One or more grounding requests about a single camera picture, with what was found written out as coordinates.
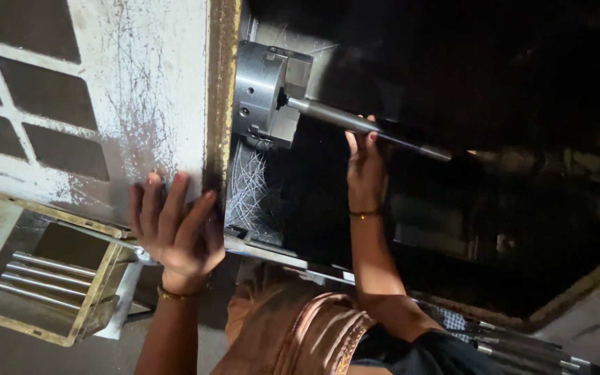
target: bracelet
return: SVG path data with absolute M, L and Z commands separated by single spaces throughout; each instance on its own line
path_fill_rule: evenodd
M 358 217 L 360 218 L 360 220 L 364 220 L 366 217 L 379 216 L 379 210 L 377 209 L 375 211 L 349 212 L 349 216 Z
M 163 286 L 161 286 L 161 284 L 159 284 L 157 286 L 157 294 L 159 294 L 159 298 L 161 298 L 162 300 L 186 301 L 187 299 L 189 299 L 191 297 L 196 297 L 197 295 L 200 294 L 200 292 L 187 294 L 187 295 L 173 294 L 171 292 L 167 292 L 166 289 L 163 289 Z

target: concrete floor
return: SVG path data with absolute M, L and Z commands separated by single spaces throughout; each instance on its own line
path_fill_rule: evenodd
M 239 256 L 228 254 L 214 270 L 201 298 L 198 374 L 208 374 L 228 349 L 223 328 L 239 263 Z M 159 268 L 144 271 L 138 284 L 141 299 L 156 288 L 159 276 Z M 71 348 L 0 327 L 0 374 L 132 374 L 149 322 L 125 325 L 119 341 L 89 337 Z

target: white paint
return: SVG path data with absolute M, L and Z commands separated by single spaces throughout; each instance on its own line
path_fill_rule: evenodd
M 98 132 L 25 114 L 0 72 L 0 115 L 29 162 L 0 155 L 0 192 L 125 224 L 126 187 L 153 170 L 201 181 L 205 144 L 207 0 L 67 0 L 81 55 L 74 64 L 0 44 L 0 56 L 76 75 L 88 85 Z M 39 164 L 28 122 L 99 142 L 103 183 Z M 193 195 L 200 183 L 193 184 Z

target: fingernail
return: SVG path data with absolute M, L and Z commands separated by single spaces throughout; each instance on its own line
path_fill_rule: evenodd
M 185 178 L 187 178 L 187 174 L 185 174 L 183 172 L 178 172 L 175 174 L 175 177 L 173 178 L 173 182 L 183 182 L 185 180 Z

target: person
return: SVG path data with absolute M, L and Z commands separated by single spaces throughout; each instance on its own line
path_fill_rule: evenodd
M 213 374 L 501 373 L 407 296 L 378 214 L 385 170 L 376 137 L 346 132 L 356 298 L 259 268 L 229 303 L 230 348 Z M 188 175 L 177 173 L 163 205 L 157 174 L 129 190 L 131 230 L 165 267 L 136 374 L 196 372 L 199 293 L 225 251 L 212 211 L 217 194 L 206 192 L 185 214 L 188 186 Z

